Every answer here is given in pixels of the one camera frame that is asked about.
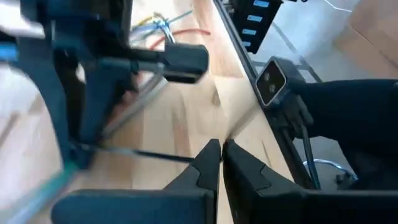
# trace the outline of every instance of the blue wire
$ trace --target blue wire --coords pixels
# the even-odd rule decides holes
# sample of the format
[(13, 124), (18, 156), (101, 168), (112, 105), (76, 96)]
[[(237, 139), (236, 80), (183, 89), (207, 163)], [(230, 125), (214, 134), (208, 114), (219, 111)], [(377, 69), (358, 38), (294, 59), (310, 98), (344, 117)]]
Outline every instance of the blue wire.
[[(179, 19), (182, 19), (182, 18), (184, 18), (185, 16), (187, 16), (187, 15), (189, 15), (189, 14), (191, 14), (193, 12), (193, 10), (189, 10), (189, 11), (187, 11), (187, 12), (185, 12), (185, 13), (183, 13), (183, 14), (181, 14), (181, 15), (179, 15), (179, 16), (177, 16), (177, 17), (175, 17), (175, 18), (173, 18), (173, 19), (167, 19), (166, 21), (165, 21), (165, 24), (163, 25), (163, 26), (169, 26), (171, 23), (173, 23), (173, 22), (175, 22), (175, 21), (177, 21), (177, 20), (179, 20)], [(139, 26), (139, 27), (133, 27), (131, 30), (130, 30), (130, 35), (133, 33), (133, 32), (139, 32), (139, 31), (145, 31), (145, 30), (157, 30), (157, 29), (160, 29), (160, 27), (157, 25), (157, 24), (148, 24), (148, 25), (142, 25), (142, 26)]]

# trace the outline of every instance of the black mount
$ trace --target black mount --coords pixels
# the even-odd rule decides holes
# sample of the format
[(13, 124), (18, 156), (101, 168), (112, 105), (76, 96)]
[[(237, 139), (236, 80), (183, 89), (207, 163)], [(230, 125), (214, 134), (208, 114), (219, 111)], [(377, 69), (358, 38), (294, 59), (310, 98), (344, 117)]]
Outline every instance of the black mount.
[[(207, 71), (202, 45), (166, 43), (165, 51), (127, 46), (132, 0), (22, 0), (21, 14), (44, 28), (44, 39), (0, 35), (0, 59), (25, 72), (49, 110), (63, 163), (86, 169), (94, 152), (72, 150), (71, 141), (95, 145), (132, 76), (156, 72), (170, 82), (195, 83)], [(85, 81), (76, 77), (78, 64)]]

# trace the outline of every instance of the orange wire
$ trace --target orange wire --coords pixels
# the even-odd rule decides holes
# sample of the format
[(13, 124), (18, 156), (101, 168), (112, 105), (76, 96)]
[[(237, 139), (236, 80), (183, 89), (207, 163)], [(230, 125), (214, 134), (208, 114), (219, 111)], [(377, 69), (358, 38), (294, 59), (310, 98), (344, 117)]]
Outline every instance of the orange wire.
[[(183, 30), (177, 30), (175, 32), (172, 32), (173, 35), (180, 35), (180, 34), (184, 34), (187, 32), (199, 32), (203, 35), (210, 35), (211, 33), (207, 30), (203, 30), (203, 29), (183, 29)], [(166, 39), (166, 37), (161, 37), (159, 40), (156, 40), (156, 42), (154, 42), (149, 49), (153, 50), (155, 49), (160, 43), (162, 43), (164, 40)]]

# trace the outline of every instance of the metal rod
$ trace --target metal rod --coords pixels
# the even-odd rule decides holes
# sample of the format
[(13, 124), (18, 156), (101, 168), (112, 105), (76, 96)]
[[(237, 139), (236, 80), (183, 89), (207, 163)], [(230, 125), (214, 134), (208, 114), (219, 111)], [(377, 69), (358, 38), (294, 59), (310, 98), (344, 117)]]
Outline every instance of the metal rod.
[(174, 156), (174, 155), (169, 155), (169, 154), (143, 151), (143, 150), (138, 150), (138, 149), (130, 149), (130, 148), (125, 148), (125, 147), (107, 147), (107, 148), (94, 147), (91, 149), (105, 151), (105, 152), (113, 152), (116, 154), (122, 154), (122, 155), (132, 156), (132, 157), (143, 156), (143, 157), (149, 157), (149, 158), (154, 158), (154, 159), (164, 159), (164, 160), (168, 160), (168, 161), (184, 162), (184, 163), (190, 163), (195, 159), (192, 157)]

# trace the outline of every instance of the wire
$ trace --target wire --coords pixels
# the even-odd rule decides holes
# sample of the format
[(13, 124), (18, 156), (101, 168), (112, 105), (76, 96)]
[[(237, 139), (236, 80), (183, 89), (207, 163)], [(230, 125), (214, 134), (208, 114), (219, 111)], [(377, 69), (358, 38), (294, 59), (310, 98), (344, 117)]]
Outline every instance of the wire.
[[(169, 24), (171, 24), (171, 23), (173, 23), (173, 22), (175, 22), (175, 21), (178, 21), (178, 20), (184, 18), (185, 16), (191, 14), (192, 12), (193, 12), (193, 10), (189, 10), (189, 11), (184, 12), (183, 14), (181, 14), (181, 15), (179, 15), (179, 16), (173, 18), (173, 19), (170, 19), (170, 20), (166, 19), (166, 21), (167, 21)], [(159, 29), (159, 28), (160, 28), (160, 27), (157, 26), (156, 24), (146, 24), (146, 25), (142, 25), (142, 26), (135, 26), (135, 27), (133, 27), (133, 28), (130, 30), (130, 35), (131, 35), (132, 33), (136, 32), (136, 31), (145, 31), (145, 30), (151, 30), (151, 29), (152, 29), (152, 31), (155, 31), (155, 30), (157, 30), (157, 29)]]
[(308, 171), (310, 173), (315, 188), (320, 190), (321, 183), (319, 182), (317, 168), (315, 167), (315, 163), (313, 161), (310, 137), (308, 136), (308, 131), (305, 125), (301, 124), (300, 127), (303, 132), (304, 151), (305, 151), (305, 157), (307, 158), (308, 162)]
[[(333, 166), (333, 167), (343, 171), (344, 173), (350, 175), (353, 179), (358, 180), (358, 176), (356, 174), (354, 174), (353, 172), (344, 168), (342, 165), (338, 164), (337, 162), (329, 161), (326, 159), (314, 159), (313, 161), (314, 161), (314, 163), (321, 163), (321, 164)], [(307, 166), (307, 164), (308, 164), (308, 161), (303, 162), (304, 166)]]
[(161, 21), (161, 22), (155, 22), (160, 29), (162, 29), (162, 32), (164, 33), (167, 41), (171, 42), (171, 43), (175, 43), (175, 39), (173, 36), (173, 33), (170, 31), (170, 27), (168, 25), (163, 26), (166, 22), (165, 21)]
[[(172, 32), (173, 36), (188, 33), (188, 32), (199, 32), (203, 35), (211, 35), (211, 32), (204, 30), (204, 29), (183, 29), (183, 30), (177, 30)], [(149, 48), (153, 50), (156, 48), (160, 43), (162, 43), (166, 37), (161, 37), (159, 40), (156, 40)]]
[(139, 26), (143, 26), (146, 23), (148, 23), (149, 21), (155, 19), (155, 18), (159, 18), (162, 19), (163, 21), (166, 21), (166, 18), (159, 12), (154, 12), (153, 15), (146, 17), (145, 19), (139, 21), (134, 27), (139, 27)]

